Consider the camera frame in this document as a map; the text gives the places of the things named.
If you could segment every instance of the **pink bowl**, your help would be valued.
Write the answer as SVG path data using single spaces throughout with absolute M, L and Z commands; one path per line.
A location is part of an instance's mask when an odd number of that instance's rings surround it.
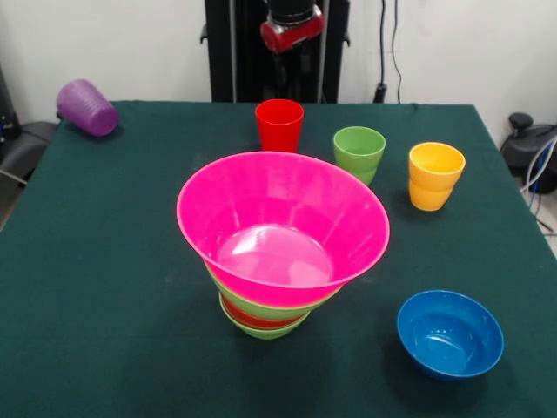
M 246 152 L 206 165 L 178 196 L 182 234 L 219 280 L 271 307 L 309 305 L 369 270 L 389 240 L 379 199 L 335 165 Z

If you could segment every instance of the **green cup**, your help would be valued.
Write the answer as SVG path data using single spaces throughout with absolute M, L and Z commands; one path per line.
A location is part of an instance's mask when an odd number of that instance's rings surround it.
M 337 165 L 370 185 L 385 150 L 385 137 L 363 126 L 349 126 L 334 134 Z
M 230 320 L 232 324 L 240 328 L 246 334 L 251 335 L 252 337 L 255 338 L 259 338 L 260 340 L 276 340 L 277 338 L 284 337 L 285 335 L 290 333 L 295 327 L 297 327 L 299 324 L 304 322 L 305 318 L 307 318 L 308 315 L 310 314 L 309 312 L 306 313 L 299 320 L 293 322 L 290 325 L 287 325 L 286 327 L 277 328 L 277 329 L 258 329 L 258 328 L 248 327 L 244 324 L 240 324 L 237 320 L 232 318 L 232 316 L 226 310 L 225 304 L 223 303 L 223 297 L 220 293 L 218 294 L 218 302 L 220 303 L 220 308 L 223 310 L 226 317 Z

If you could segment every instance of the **blue bowl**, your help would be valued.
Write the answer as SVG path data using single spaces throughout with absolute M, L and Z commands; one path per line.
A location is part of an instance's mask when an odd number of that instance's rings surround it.
M 457 381 L 488 372 L 505 342 L 497 320 L 480 303 L 447 290 L 417 293 L 399 311 L 404 348 L 435 379 Z

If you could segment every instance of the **green bowl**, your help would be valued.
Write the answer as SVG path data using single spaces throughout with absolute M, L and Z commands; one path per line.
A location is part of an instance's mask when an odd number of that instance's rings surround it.
M 304 322 L 305 318 L 307 318 L 308 315 L 310 314 L 309 312 L 306 313 L 303 317 L 301 317 L 296 322 L 293 322 L 292 324 L 287 325 L 286 327 L 283 327 L 283 328 L 256 329 L 256 328 L 247 327 L 244 324 L 240 324 L 237 320 L 234 320 L 234 318 L 232 318 L 230 316 L 230 314 L 228 313 L 228 311 L 226 310 L 226 307 L 223 303 L 223 297 L 220 293 L 218 294 L 218 303 L 220 303 L 220 308 L 223 310 L 226 317 L 231 321 L 232 324 L 234 324 L 236 327 L 240 328 L 246 334 L 251 335 L 252 337 L 255 337 L 255 338 L 259 338 L 260 340 L 275 340 L 277 338 L 284 337 L 285 335 L 290 333 L 295 327 L 297 327 L 299 324 Z
M 266 305 L 259 305 L 258 303 L 251 302 L 238 296 L 228 287 L 223 285 L 218 277 L 207 267 L 207 271 L 211 275 L 212 281 L 217 285 L 218 290 L 228 299 L 231 303 L 242 309 L 243 311 L 262 318 L 264 320 L 288 320 L 296 316 L 301 316 L 310 313 L 313 309 L 325 303 L 330 299 L 336 292 L 340 289 L 335 290 L 333 293 L 328 295 L 326 298 L 318 300 L 311 305 L 303 305 L 302 307 L 268 307 Z

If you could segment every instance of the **white wall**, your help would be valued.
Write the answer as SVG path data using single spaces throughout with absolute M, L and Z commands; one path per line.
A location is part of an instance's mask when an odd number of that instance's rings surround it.
M 201 0 L 0 0 L 0 64 L 23 121 L 87 78 L 109 99 L 211 100 Z
M 476 104 L 498 142 L 512 111 L 555 122 L 557 2 L 399 1 L 403 101 Z M 379 11 L 380 0 L 352 0 L 342 102 L 373 98 Z M 204 22 L 203 0 L 1 0 L 0 63 L 23 121 L 53 119 L 57 92 L 73 78 L 110 99 L 210 100 Z M 390 56 L 386 81 L 392 102 Z
M 368 102 L 379 82 L 380 0 L 352 0 L 339 100 Z M 387 0 L 390 52 L 393 0 Z M 500 143 L 507 116 L 526 111 L 557 122 L 557 2 L 554 0 L 399 0 L 395 52 L 403 102 L 475 104 Z M 387 99 L 396 73 L 386 57 Z

